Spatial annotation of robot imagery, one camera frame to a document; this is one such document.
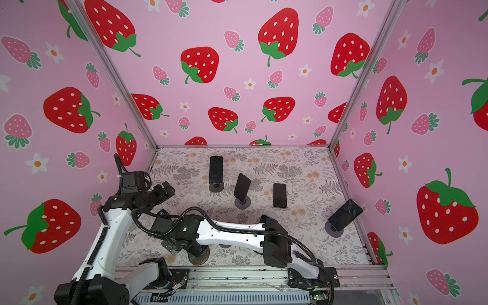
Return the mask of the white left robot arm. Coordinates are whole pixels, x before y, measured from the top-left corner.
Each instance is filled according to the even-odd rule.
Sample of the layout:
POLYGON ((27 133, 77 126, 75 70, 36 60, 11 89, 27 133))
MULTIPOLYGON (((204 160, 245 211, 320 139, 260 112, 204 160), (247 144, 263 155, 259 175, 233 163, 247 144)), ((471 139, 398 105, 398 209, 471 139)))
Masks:
POLYGON ((116 281, 116 264, 128 229, 134 223, 132 212, 151 211, 174 196, 167 182, 150 191, 132 191, 110 197, 98 213, 102 224, 84 263, 69 283, 60 284, 54 294, 57 304, 130 304, 144 288, 171 285, 172 274, 164 259, 144 261, 135 271, 116 281))

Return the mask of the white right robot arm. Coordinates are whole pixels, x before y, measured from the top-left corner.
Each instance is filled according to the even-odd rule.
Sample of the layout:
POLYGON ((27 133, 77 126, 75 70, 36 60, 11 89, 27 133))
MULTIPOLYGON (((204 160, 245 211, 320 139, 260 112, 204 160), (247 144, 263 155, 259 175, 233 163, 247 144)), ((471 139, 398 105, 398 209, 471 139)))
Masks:
POLYGON ((210 257, 210 245, 243 247, 262 255, 264 264, 274 268, 292 269, 294 278, 323 287, 327 281, 324 265, 310 258, 311 252, 292 241, 292 237, 274 219, 262 216, 257 224, 231 224, 187 214, 178 219, 158 216, 149 236, 161 240, 172 254, 188 253, 191 264, 200 266, 210 257))

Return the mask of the wooden base grey stand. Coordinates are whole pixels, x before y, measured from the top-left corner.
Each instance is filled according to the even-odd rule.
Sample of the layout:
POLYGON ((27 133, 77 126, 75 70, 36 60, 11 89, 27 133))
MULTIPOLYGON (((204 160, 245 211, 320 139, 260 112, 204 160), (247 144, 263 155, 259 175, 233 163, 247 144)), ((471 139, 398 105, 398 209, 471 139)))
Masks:
POLYGON ((189 262, 194 266, 201 266, 208 261, 210 249, 207 247, 200 255, 188 254, 189 262))

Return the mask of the back black round stand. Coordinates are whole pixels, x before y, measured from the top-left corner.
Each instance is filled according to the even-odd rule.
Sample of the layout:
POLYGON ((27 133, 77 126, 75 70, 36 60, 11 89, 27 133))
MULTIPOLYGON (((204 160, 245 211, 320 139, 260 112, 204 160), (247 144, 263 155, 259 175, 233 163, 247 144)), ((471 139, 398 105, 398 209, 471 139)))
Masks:
POLYGON ((224 183, 211 183, 209 184, 209 190, 212 193, 220 193, 224 190, 224 183))

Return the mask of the middle grey round stand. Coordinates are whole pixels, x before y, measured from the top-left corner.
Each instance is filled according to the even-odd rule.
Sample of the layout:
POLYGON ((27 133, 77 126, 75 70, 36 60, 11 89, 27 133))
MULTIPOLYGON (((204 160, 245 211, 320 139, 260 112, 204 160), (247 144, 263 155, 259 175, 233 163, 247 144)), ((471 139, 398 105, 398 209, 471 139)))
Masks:
POLYGON ((245 197, 244 201, 240 201, 238 198, 235 198, 235 206, 240 210, 245 210, 250 207, 251 200, 248 196, 245 197))

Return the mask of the far right grey stand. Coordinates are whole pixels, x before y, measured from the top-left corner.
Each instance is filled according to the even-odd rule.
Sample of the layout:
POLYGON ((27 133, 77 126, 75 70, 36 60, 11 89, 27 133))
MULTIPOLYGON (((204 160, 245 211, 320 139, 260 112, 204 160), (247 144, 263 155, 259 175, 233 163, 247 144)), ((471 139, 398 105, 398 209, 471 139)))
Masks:
POLYGON ((340 238, 344 231, 338 231, 330 222, 326 222, 324 226, 325 231, 333 238, 340 238))

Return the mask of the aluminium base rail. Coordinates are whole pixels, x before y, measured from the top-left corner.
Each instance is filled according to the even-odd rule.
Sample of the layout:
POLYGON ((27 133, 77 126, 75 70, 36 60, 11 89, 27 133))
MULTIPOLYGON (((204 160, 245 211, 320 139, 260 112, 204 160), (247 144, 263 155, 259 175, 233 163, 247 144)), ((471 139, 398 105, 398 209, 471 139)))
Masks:
MULTIPOLYGON (((328 304, 329 288, 304 291, 289 287, 292 273, 265 266, 178 266, 171 269, 182 287, 145 288, 133 304, 328 304)), ((327 268, 334 304, 401 304, 387 272, 379 265, 327 268)))

